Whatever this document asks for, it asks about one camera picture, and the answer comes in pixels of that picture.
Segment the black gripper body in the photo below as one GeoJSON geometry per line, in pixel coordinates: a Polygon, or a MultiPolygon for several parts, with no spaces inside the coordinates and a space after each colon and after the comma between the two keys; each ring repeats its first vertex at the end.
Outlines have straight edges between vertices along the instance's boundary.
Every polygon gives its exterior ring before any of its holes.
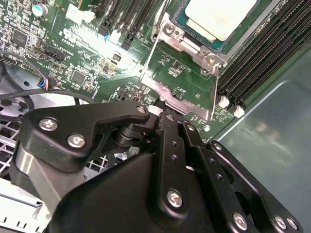
{"type": "Polygon", "coordinates": [[[29,154],[14,152],[19,173],[45,202],[48,233],[216,233],[195,168],[185,157],[141,153],[85,181],[29,154]]]}

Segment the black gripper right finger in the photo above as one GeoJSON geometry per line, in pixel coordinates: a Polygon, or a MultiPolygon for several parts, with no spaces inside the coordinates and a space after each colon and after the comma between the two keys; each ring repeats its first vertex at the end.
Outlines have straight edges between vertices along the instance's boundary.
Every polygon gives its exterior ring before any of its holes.
{"type": "Polygon", "coordinates": [[[217,233],[302,233],[299,221],[220,142],[204,144],[183,122],[187,162],[195,168],[217,233]]]}

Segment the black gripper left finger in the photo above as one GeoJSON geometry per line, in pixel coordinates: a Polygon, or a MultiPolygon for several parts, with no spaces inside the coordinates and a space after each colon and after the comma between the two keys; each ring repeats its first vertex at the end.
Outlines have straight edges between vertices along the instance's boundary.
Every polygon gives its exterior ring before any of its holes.
{"type": "Polygon", "coordinates": [[[24,116],[17,143],[60,172],[83,174],[88,161],[130,147],[185,157],[177,122],[171,110],[136,101],[41,108],[24,116]]]}

